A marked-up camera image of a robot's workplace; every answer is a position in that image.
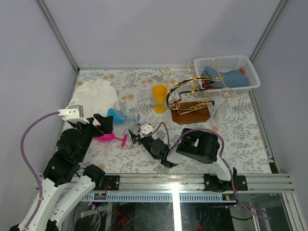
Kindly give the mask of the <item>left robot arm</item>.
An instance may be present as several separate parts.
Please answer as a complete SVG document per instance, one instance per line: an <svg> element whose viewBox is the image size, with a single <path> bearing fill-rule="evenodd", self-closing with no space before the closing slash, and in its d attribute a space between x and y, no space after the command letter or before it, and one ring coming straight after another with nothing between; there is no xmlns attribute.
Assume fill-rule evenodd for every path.
<svg viewBox="0 0 308 231"><path fill-rule="evenodd" d="M32 173L38 183L38 193L26 217L12 226L12 231L57 231L87 193L105 186L105 172L92 164L84 169L71 190L61 197L79 171L92 139L112 133L113 116L94 114L84 118L77 109L62 109L55 114L72 128L60 135L57 151L47 163L43 179L39 180L37 174Z"/></svg>

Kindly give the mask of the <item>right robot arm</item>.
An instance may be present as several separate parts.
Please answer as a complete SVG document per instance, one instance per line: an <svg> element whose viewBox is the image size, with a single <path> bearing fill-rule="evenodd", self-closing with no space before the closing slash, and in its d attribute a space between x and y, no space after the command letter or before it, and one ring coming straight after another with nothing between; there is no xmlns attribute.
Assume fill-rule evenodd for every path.
<svg viewBox="0 0 308 231"><path fill-rule="evenodd" d="M218 134L199 129L185 128L179 141L169 147L160 138L153 138L147 131L141 129L137 134L129 131L133 144L142 145L153 159L167 168L178 165L182 156L199 163L210 165L214 174L204 174L204 190L214 193L225 191L244 192L248 190L245 176L237 174L222 156L224 143Z"/></svg>

